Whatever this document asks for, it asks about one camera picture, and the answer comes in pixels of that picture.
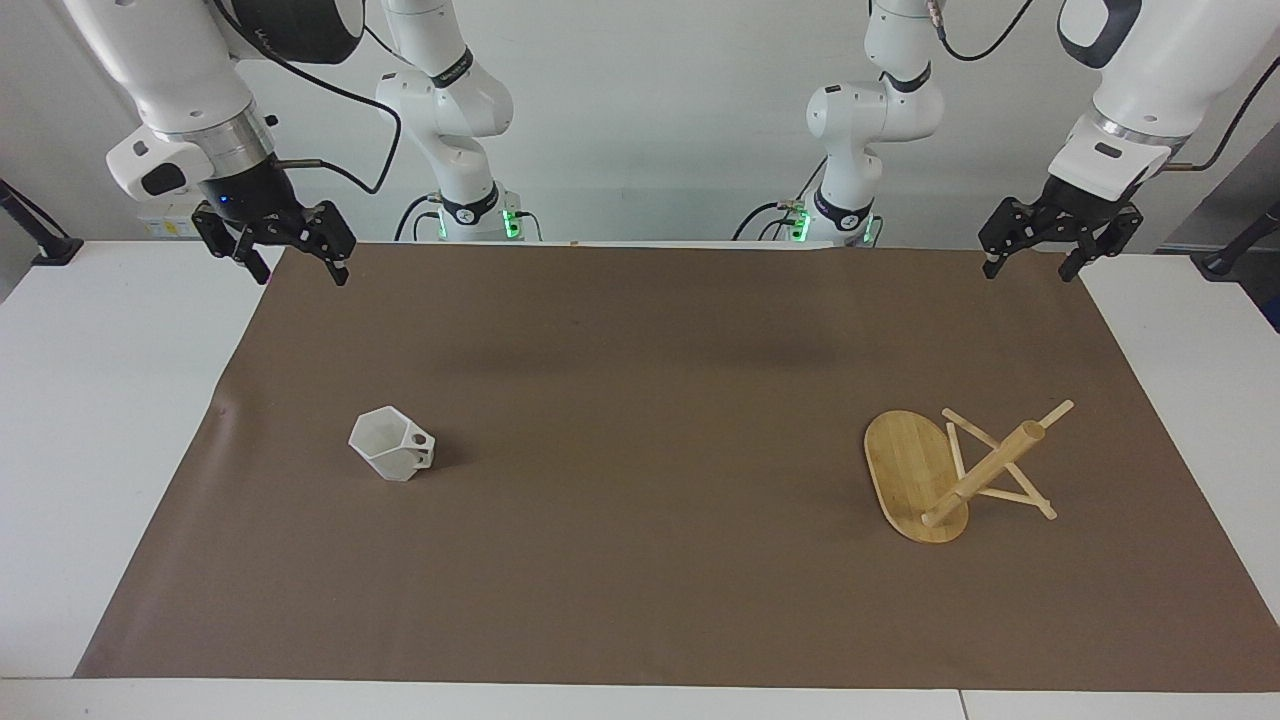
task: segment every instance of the black cable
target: black cable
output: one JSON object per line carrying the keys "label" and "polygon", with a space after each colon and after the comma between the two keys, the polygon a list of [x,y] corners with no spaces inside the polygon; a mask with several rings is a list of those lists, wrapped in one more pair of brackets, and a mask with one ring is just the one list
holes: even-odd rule
{"label": "black cable", "polygon": [[1213,155],[1211,155],[1206,163],[1202,163],[1199,165],[1185,165],[1179,163],[1178,167],[1169,167],[1167,169],[1180,170],[1184,173],[1199,173],[1212,168],[1213,164],[1217,163],[1217,159],[1222,156],[1222,151],[1226,150],[1226,145],[1231,142],[1231,136],[1235,135],[1235,128],[1239,127],[1240,120],[1244,119],[1244,114],[1249,111],[1249,105],[1253,104],[1253,99],[1258,96],[1258,92],[1262,92],[1262,87],[1267,83],[1268,79],[1271,79],[1271,76],[1275,74],[1276,68],[1280,68],[1280,56],[1276,56],[1275,60],[1271,60],[1271,67],[1268,67],[1267,72],[1262,73],[1262,77],[1258,78],[1258,82],[1253,85],[1253,90],[1251,90],[1249,95],[1245,96],[1244,102],[1240,102],[1240,108],[1235,111],[1235,117],[1231,118],[1231,124],[1226,126],[1226,132],[1222,135],[1222,141],[1217,143],[1217,149],[1213,150]]}
{"label": "black cable", "polygon": [[791,224],[791,220],[787,219],[787,218],[782,218],[781,220],[773,220],[772,223],[764,225],[764,229],[760,231],[759,237],[756,237],[755,240],[758,240],[758,241],[764,240],[764,233],[769,232],[769,228],[772,228],[772,227],[777,227],[777,229],[773,231],[773,240],[777,240],[778,238],[778,232],[783,228],[783,225],[790,225],[790,224]]}
{"label": "black cable", "polygon": [[387,54],[388,54],[388,55],[390,55],[392,58],[396,58],[397,60],[399,60],[399,61],[402,61],[402,63],[408,63],[410,65],[412,65],[412,64],[413,64],[413,63],[410,63],[408,60],[406,60],[406,59],[404,59],[404,56],[403,56],[403,55],[401,55],[399,53],[397,53],[397,51],[396,51],[394,49],[392,49],[392,46],[390,46],[390,45],[387,45],[387,42],[385,42],[385,41],[383,41],[383,38],[381,38],[381,37],[378,37],[378,33],[376,33],[376,32],[374,32],[374,28],[371,28],[371,27],[369,27],[369,26],[365,26],[365,32],[367,32],[367,33],[369,33],[369,37],[372,37],[372,38],[374,38],[374,42],[376,42],[376,44],[381,45],[381,46],[383,46],[383,50],[385,50],[385,51],[387,51]]}
{"label": "black cable", "polygon": [[430,201],[433,197],[435,197],[435,193],[430,192],[421,197],[416,197],[412,202],[408,204],[408,208],[404,209],[404,214],[401,215],[399,224],[396,225],[396,237],[392,238],[392,242],[399,242],[399,236],[402,232],[404,232],[404,224],[408,223],[408,217],[413,214],[413,210],[416,210],[419,205]]}
{"label": "black cable", "polygon": [[420,223],[422,220],[422,218],[435,218],[436,220],[439,220],[440,219],[440,214],[439,213],[422,213],[421,215],[413,218],[413,242],[417,242],[417,223]]}
{"label": "black cable", "polygon": [[516,213],[516,217],[517,218],[532,218],[534,219],[534,227],[538,228],[538,242],[543,241],[543,224],[538,222],[538,215],[522,210],[520,213]]}
{"label": "black cable", "polygon": [[977,55],[961,55],[960,53],[956,53],[955,47],[951,47],[951,42],[947,41],[946,26],[941,23],[938,24],[938,40],[942,41],[942,46],[946,47],[947,53],[956,60],[960,60],[961,63],[975,63],[978,60],[982,60],[987,55],[991,55],[992,53],[996,51],[997,47],[1005,44],[1005,40],[1007,40],[1009,35],[1014,32],[1014,28],[1018,27],[1018,23],[1021,22],[1023,15],[1027,14],[1027,10],[1030,9],[1032,3],[1034,1],[1036,0],[1027,0],[1025,3],[1023,3],[1021,9],[1019,9],[1018,14],[1014,15],[1012,22],[1009,23],[1009,27],[1005,28],[1005,32],[1000,33],[1000,37],[996,38],[996,42],[993,42],[991,47],[983,50],[982,53],[978,53]]}
{"label": "black cable", "polygon": [[32,213],[40,215],[40,218],[42,220],[45,220],[46,223],[49,223],[50,227],[52,227],[55,231],[58,231],[64,238],[70,240],[72,236],[68,234],[67,231],[63,229],[63,225],[59,225],[58,220],[52,219],[49,215],[49,213],[45,211],[44,208],[41,208],[40,205],[37,205],[32,199],[29,199],[26,195],[23,195],[22,191],[18,190],[17,187],[14,187],[14,186],[12,186],[9,183],[4,183],[4,184],[5,184],[5,187],[9,188],[9,192],[12,192],[13,196],[18,199],[19,202],[22,202],[23,205],[27,206],[28,210],[31,210]]}
{"label": "black cable", "polygon": [[746,219],[742,220],[742,224],[737,225],[737,232],[733,233],[733,240],[737,240],[737,238],[742,237],[742,231],[745,231],[746,225],[751,224],[751,220],[754,220],[756,217],[759,217],[760,213],[765,213],[768,210],[777,210],[777,209],[778,209],[778,204],[777,202],[765,202],[764,205],[760,205],[755,210],[751,210],[751,213],[746,217]]}
{"label": "black cable", "polygon": [[[820,163],[818,163],[818,167],[813,169],[813,174],[812,174],[812,176],[809,176],[809,179],[808,179],[808,181],[805,181],[805,183],[804,183],[804,187],[801,187],[801,188],[800,188],[800,192],[799,192],[799,193],[796,193],[796,200],[795,200],[796,202],[800,202],[801,200],[804,200],[804,193],[805,193],[805,192],[809,192],[809,186],[810,186],[810,184],[813,184],[813,181],[814,181],[814,179],[817,179],[817,177],[818,177],[818,173],[820,173],[820,172],[822,172],[822,169],[827,167],[827,160],[828,160],[828,159],[829,159],[829,155],[828,155],[828,156],[826,156],[826,158],[823,158],[823,159],[822,159],[822,161],[820,161]],[[786,214],[786,215],[783,215],[783,217],[782,217],[782,219],[783,219],[783,220],[790,220],[790,219],[791,219],[791,210],[787,210],[787,214]],[[780,227],[780,228],[776,228],[776,229],[773,231],[773,238],[772,238],[772,240],[777,240],[777,238],[778,238],[778,233],[780,233],[781,231],[782,231],[782,228],[781,228],[781,227]]]}
{"label": "black cable", "polygon": [[360,190],[364,190],[369,195],[374,195],[378,192],[375,188],[365,184],[365,181],[353,176],[351,170],[348,170],[347,168],[343,168],[340,165],[334,165],[330,161],[320,160],[319,158],[308,158],[303,160],[276,160],[275,167],[280,168],[282,170],[330,170],[347,178],[348,181],[351,181],[352,184],[355,184]]}
{"label": "black cable", "polygon": [[310,82],[311,85],[315,85],[316,87],[328,90],[329,92],[333,92],[334,95],[346,97],[347,100],[351,100],[353,102],[360,102],[361,105],[367,105],[370,108],[375,108],[378,110],[383,110],[384,113],[389,114],[392,117],[392,119],[396,120],[396,135],[392,137],[390,150],[387,151],[387,161],[383,163],[383,172],[378,176],[378,182],[375,182],[372,184],[372,187],[370,187],[369,184],[366,184],[364,182],[356,181],[356,177],[353,174],[351,174],[347,170],[343,170],[343,169],[338,168],[338,165],[334,165],[332,163],[324,163],[323,165],[320,165],[320,167],[323,167],[326,170],[338,172],[344,178],[347,178],[347,179],[349,179],[352,182],[356,182],[360,186],[360,188],[364,190],[365,192],[367,192],[369,195],[376,195],[383,188],[383,183],[387,182],[387,176],[392,172],[392,161],[396,159],[396,151],[399,149],[401,132],[404,129],[404,122],[401,119],[399,113],[397,113],[396,110],[393,110],[392,108],[389,108],[387,105],[383,105],[381,102],[379,102],[376,100],[370,100],[369,97],[365,97],[362,95],[356,95],[355,92],[351,92],[349,90],[343,90],[343,88],[340,88],[340,87],[338,87],[335,85],[328,83],[328,82],[325,82],[325,81],[323,81],[323,79],[320,79],[320,78],[317,78],[317,77],[315,77],[315,76],[312,76],[312,74],[310,74],[310,73],[307,73],[305,70],[301,70],[301,69],[293,67],[292,63],[289,63],[284,58],[280,58],[279,55],[275,54],[275,51],[273,51],[271,49],[269,49],[265,45],[262,45],[262,42],[257,37],[252,36],[248,32],[244,32],[244,28],[238,22],[236,22],[236,19],[232,17],[230,12],[227,10],[227,5],[224,3],[225,3],[225,0],[214,0],[214,6],[218,8],[218,13],[223,17],[224,20],[227,20],[227,24],[229,24],[232,27],[232,29],[236,31],[237,35],[239,35],[242,38],[244,38],[244,42],[248,42],[264,58],[266,58],[268,60],[271,60],[276,65],[280,65],[282,68],[284,68],[289,73],[292,73],[292,74],[294,74],[294,76],[297,76],[297,77],[300,77],[300,78]]}

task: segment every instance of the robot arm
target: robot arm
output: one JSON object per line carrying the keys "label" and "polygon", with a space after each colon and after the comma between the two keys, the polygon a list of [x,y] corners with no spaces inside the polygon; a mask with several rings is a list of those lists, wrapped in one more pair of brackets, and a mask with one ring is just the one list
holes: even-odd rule
{"label": "robot arm", "polygon": [[385,76],[376,96],[401,114],[440,183],[433,200],[444,208],[443,236],[520,237],[520,197],[494,181],[474,140],[511,127],[511,92],[462,40],[452,0],[383,0],[383,9],[401,55],[415,68]]}
{"label": "robot arm", "polygon": [[1274,0],[1065,0],[1062,47],[1102,72],[1091,108],[1032,204],[1006,197],[979,232],[993,278],[1012,252],[1075,242],[1064,281],[1115,256],[1142,224],[1130,202],[1199,128],[1213,100],[1280,27]]}
{"label": "robot arm", "polygon": [[[255,243],[315,255],[343,284],[356,238],[332,202],[298,202],[268,123],[236,74],[233,53],[244,58],[251,49],[221,14],[202,0],[63,1],[142,118],[108,152],[116,183],[137,200],[198,187],[206,202],[193,220],[209,250],[244,265],[260,283],[269,270]],[[291,60],[340,61],[364,28],[362,0],[211,1]]]}
{"label": "robot arm", "polygon": [[873,0],[865,50],[882,70],[879,81],[831,85],[809,101],[809,131],[827,147],[827,169],[805,197],[808,237],[861,241],[882,174],[868,146],[937,131],[945,102],[929,82],[936,42],[927,0]]}

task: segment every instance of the wooden dowel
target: wooden dowel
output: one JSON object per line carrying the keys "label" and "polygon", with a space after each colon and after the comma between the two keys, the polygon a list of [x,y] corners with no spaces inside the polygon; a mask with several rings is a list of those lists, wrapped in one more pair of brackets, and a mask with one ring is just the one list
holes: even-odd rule
{"label": "wooden dowel", "polygon": [[1039,507],[1041,505],[1025,495],[1018,495],[1016,492],[1009,492],[1006,489],[982,488],[978,491],[978,495],[983,497],[995,497],[996,500],[1007,500],[1009,502],[1018,502],[1020,505],[1030,505],[1034,507]]}
{"label": "wooden dowel", "polygon": [[951,461],[956,465],[956,480],[964,477],[964,459],[960,457],[960,438],[956,437],[956,424],[947,423],[947,442],[951,443]]}
{"label": "wooden dowel", "polygon": [[1005,465],[1005,469],[1009,470],[1009,474],[1014,477],[1014,480],[1018,483],[1018,487],[1023,488],[1023,492],[1025,492],[1027,496],[1032,498],[1033,505],[1041,509],[1041,512],[1044,515],[1044,519],[1057,520],[1057,510],[1053,510],[1053,506],[1050,505],[1048,498],[1041,495],[1039,489],[1037,489],[1036,486],[1032,484],[1030,478],[1028,478],[1027,474],[1023,473],[1021,468],[1010,462],[1009,465]]}
{"label": "wooden dowel", "polygon": [[992,450],[1000,447],[1000,442],[996,441],[996,438],[988,436],[987,430],[983,430],[978,425],[974,425],[969,420],[965,420],[955,410],[951,410],[950,407],[947,407],[946,410],[942,411],[942,416],[946,418],[947,420],[951,420],[956,425],[959,425],[961,430],[964,430],[964,432],[972,434],[973,437],[978,438],[979,441],[982,441],[987,447],[989,447]]}
{"label": "wooden dowel", "polygon": [[920,520],[928,528],[938,527],[942,520],[946,520],[947,515],[955,512],[957,507],[969,502],[978,491],[991,484],[1005,469],[1005,465],[1016,462],[1019,457],[1025,455],[1028,450],[1042,439],[1044,439],[1044,427],[1039,423],[1027,420],[1018,425],[998,447],[988,452],[972,470],[965,473],[951,492],[924,512]]}
{"label": "wooden dowel", "polygon": [[1052,425],[1053,423],[1061,420],[1062,415],[1070,413],[1073,407],[1075,407],[1074,402],[1071,402],[1070,400],[1064,400],[1062,404],[1055,407],[1052,413],[1044,415],[1044,419],[1041,420],[1041,425],[1046,428]]}

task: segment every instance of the brown table cover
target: brown table cover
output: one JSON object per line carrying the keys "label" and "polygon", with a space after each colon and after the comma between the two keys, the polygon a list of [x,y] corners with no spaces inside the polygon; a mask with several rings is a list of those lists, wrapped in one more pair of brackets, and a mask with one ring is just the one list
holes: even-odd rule
{"label": "brown table cover", "polygon": [[[335,288],[291,251],[77,675],[1280,691],[1059,260],[362,246]],[[1059,520],[978,498],[929,547],[881,515],[877,414],[1002,436],[1062,398],[1021,462]],[[407,484],[347,447],[388,404],[439,438]]]}

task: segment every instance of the oval wooden base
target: oval wooden base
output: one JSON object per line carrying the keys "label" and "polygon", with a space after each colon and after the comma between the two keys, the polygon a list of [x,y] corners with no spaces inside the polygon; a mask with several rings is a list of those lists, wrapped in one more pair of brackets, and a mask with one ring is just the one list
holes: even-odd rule
{"label": "oval wooden base", "polygon": [[943,543],[969,525],[961,506],[937,528],[920,515],[956,487],[956,466],[947,436],[932,420],[906,410],[891,410],[872,420],[863,442],[881,510],[893,529],[915,542]]}

